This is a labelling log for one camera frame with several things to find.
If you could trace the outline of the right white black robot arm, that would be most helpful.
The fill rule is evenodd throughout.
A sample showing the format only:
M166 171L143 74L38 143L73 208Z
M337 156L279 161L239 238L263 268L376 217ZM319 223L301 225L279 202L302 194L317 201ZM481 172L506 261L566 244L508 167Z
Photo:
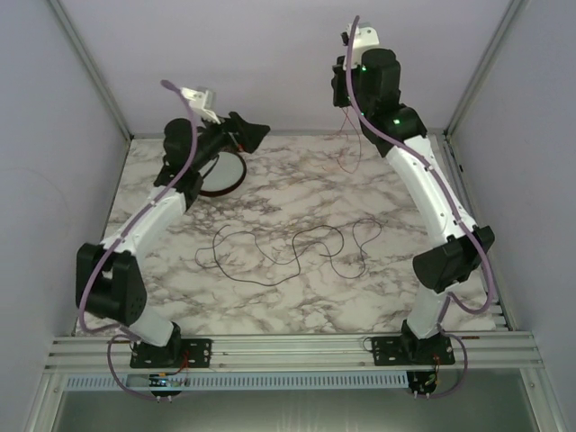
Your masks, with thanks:
M332 68L333 104L352 107L361 130L409 190L427 229L431 248L412 260L419 288L414 306L402 324L408 346L440 338L440 324L449 303L469 314L481 314L459 300L454 291L477 268L495 294L487 253L495 240L489 226L481 227L459 202L435 160L428 131L418 113L401 102L401 65L393 51L374 48L352 66L344 56Z

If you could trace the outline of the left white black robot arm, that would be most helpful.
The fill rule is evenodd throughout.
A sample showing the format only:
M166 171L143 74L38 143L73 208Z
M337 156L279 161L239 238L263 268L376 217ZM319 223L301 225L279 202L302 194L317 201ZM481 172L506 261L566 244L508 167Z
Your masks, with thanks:
M190 209L203 186L203 168L220 153L253 153L270 127L230 112L201 126L176 118L164 128L163 165L141 206L111 236L85 243L76 255L78 324L88 334L111 329L153 347L178 337L176 324L147 304L140 263L157 238Z

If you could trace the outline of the round brown-rimmed dish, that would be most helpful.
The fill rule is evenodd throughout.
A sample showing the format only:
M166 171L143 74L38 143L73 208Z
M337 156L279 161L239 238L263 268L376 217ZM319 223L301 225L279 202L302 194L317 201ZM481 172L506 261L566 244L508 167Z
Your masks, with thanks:
M239 188L247 172L246 162L239 154L221 152L199 171L202 176L200 195L220 197L229 194Z

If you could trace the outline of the marble pattern table mat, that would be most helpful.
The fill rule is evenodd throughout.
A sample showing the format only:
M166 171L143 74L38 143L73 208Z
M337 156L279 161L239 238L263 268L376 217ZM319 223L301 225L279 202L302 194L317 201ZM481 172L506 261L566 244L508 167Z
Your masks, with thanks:
M396 331L428 235L390 165L356 136L269 136L247 176L154 242L148 303L188 334Z

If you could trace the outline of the right aluminium corner post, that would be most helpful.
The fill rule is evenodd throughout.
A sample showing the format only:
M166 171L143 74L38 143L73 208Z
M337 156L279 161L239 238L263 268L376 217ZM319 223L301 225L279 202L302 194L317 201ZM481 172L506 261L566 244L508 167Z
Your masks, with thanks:
M495 32L490 38L490 42L482 53L480 61L464 89L462 97L456 105L448 124L443 130L444 135L448 139L455 134L458 127L464 121L467 112L472 107L477 94L481 91L483 83L497 61L498 56L506 40L509 38L519 16L528 5L529 1L527 0L512 0L508 2L505 13L500 19Z

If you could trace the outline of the aluminium corner post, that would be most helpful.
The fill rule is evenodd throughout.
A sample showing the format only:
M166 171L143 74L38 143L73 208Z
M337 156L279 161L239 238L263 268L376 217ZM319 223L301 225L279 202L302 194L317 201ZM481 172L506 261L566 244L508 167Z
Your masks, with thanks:
M122 110L116 99L114 98L111 89L106 84L104 75L98 67L94 56L90 53L79 30L73 23L73 20L71 19L66 7L59 0L48 0L47 4L50 10L53 12L58 25L64 32L82 67L87 73L95 91L103 103L105 110L111 116L122 137L128 142L131 142L133 139L133 134L131 133L129 124L124 114L122 113Z
M444 135L448 139L455 134L458 127L464 121L467 112L472 107L477 94L481 91L483 83L497 61L498 56L506 40L509 38L519 16L528 5L529 1L527 0L512 0L508 2L505 13L500 19L495 32L490 38L490 42L482 53L480 61L464 89L462 97L456 105L448 124L443 130Z

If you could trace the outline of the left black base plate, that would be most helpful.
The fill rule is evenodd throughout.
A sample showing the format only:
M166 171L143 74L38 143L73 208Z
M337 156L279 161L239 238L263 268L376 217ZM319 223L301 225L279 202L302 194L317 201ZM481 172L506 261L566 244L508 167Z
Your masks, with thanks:
M212 358L209 338L181 338L166 346L137 343L132 350L132 369L208 368Z

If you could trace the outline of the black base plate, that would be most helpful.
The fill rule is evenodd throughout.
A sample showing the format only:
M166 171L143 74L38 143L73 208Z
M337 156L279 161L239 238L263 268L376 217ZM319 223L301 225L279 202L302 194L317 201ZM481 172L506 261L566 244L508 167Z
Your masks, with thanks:
M181 338L166 346L137 343L132 350L132 369L208 368L212 358L209 338Z
M448 337L436 334L426 339L400 335L395 337L372 337L371 350L376 366L454 365L455 355Z

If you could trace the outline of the left aluminium corner post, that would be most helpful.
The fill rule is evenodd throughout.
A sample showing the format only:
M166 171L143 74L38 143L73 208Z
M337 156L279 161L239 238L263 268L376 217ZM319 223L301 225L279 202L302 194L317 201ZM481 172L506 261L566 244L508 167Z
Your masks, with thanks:
M73 23L73 20L71 19L66 7L59 0L48 0L47 4L50 10L53 12L58 25L64 32L82 67L87 73L95 91L103 103L105 110L111 116L122 137L128 142L131 142L133 139L133 134L131 133L129 124L124 114L122 113L122 110L116 99L114 98L111 89L106 84L104 75L98 67L94 56L90 53L79 30Z

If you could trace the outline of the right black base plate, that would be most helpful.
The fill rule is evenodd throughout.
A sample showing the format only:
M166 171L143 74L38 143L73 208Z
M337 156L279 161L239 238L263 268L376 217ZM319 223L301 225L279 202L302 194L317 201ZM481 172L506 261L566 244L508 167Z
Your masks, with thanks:
M376 366L454 365L455 355L448 337L436 334L426 339L400 335L395 337L372 337L371 350Z

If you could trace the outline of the aluminium front rail frame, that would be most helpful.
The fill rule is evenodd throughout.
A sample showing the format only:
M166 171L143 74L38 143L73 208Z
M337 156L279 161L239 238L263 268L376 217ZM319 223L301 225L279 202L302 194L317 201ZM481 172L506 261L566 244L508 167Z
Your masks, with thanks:
M457 332L455 364L468 357L472 369L542 368L536 340L525 331ZM373 370L369 337L360 334L213 336L209 369L214 372ZM46 373L103 373L108 370L106 337L58 337Z

